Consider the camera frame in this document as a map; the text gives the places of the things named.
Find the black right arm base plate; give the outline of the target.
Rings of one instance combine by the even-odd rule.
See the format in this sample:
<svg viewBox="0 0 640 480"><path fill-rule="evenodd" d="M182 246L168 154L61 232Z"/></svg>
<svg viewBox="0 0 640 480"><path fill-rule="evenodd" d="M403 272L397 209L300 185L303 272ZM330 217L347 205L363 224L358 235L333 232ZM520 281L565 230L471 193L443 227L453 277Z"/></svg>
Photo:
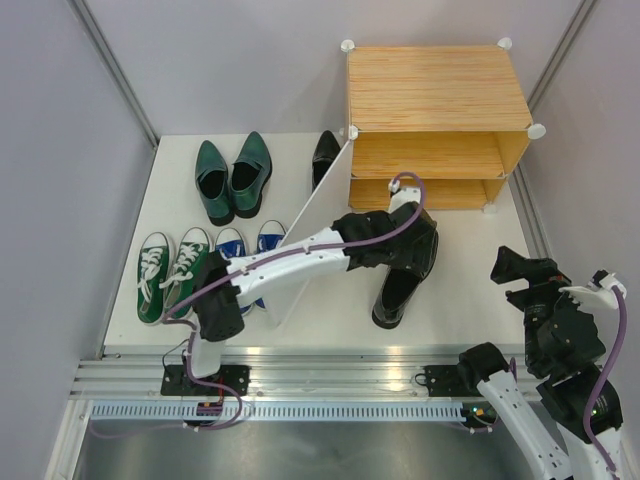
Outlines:
<svg viewBox="0 0 640 480"><path fill-rule="evenodd" d="M426 387L430 397L467 397L467 389L456 365L424 367Z"/></svg>

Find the black leather shoe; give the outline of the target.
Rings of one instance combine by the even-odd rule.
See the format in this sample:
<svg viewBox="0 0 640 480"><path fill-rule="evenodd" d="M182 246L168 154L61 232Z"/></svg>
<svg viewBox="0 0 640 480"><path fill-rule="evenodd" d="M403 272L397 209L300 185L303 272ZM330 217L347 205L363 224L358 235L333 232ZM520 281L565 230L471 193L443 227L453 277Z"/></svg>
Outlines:
<svg viewBox="0 0 640 480"><path fill-rule="evenodd" d="M374 324L387 330L396 328L415 291L431 270L389 268L372 308Z"/></svg>
<svg viewBox="0 0 640 480"><path fill-rule="evenodd" d="M316 145L312 158L312 189L315 190L341 151L341 146L330 130L325 130Z"/></svg>

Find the white cabinet door panel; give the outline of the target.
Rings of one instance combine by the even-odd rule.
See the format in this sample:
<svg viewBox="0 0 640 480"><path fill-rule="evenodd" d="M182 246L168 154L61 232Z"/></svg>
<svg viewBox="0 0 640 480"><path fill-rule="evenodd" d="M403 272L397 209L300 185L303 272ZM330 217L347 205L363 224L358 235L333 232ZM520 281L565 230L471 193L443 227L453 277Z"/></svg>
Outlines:
<svg viewBox="0 0 640 480"><path fill-rule="evenodd" d="M352 159L353 141L348 140L293 222L284 238L285 247L313 236L349 211ZM290 317L308 283L286 280L267 294L264 303L272 327L279 327Z"/></svg>

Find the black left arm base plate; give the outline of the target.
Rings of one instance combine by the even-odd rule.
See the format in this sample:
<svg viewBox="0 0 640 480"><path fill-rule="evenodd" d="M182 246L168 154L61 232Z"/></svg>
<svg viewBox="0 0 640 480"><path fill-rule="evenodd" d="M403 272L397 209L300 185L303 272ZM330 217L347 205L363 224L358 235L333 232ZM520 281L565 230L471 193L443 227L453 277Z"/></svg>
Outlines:
<svg viewBox="0 0 640 480"><path fill-rule="evenodd" d="M239 396L245 396L250 383L250 367L246 365L222 365L220 370L209 377L192 381L184 365L167 365L160 387L160 395L166 397L219 397L231 396L221 387L212 387L210 383L224 385L234 390Z"/></svg>

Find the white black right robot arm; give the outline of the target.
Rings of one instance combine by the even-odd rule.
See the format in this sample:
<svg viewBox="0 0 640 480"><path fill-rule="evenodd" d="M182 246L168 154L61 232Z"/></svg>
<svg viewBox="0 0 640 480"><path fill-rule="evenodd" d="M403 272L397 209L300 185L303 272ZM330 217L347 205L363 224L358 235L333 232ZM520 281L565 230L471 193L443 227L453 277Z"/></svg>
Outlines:
<svg viewBox="0 0 640 480"><path fill-rule="evenodd" d="M506 246L490 278L528 283L505 296L524 315L526 369L539 380L541 403L564 442L558 444L535 414L495 345L460 354L459 388L490 403L536 478L621 478L623 415L608 376L626 333L625 286L606 270L575 286L554 260L525 258Z"/></svg>

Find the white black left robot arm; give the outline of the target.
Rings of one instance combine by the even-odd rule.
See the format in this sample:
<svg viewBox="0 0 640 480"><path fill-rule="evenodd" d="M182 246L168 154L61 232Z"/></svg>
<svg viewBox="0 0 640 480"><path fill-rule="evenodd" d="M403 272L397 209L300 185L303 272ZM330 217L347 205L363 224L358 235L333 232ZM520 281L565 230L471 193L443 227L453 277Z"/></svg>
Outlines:
<svg viewBox="0 0 640 480"><path fill-rule="evenodd" d="M438 243L437 222L418 203L407 202L390 212L346 214L306 239L265 253L230 260L209 254L190 297L197 326L184 384L197 395L215 390L223 344L244 330L241 309L248 304L316 276L380 265L422 280L433 268Z"/></svg>

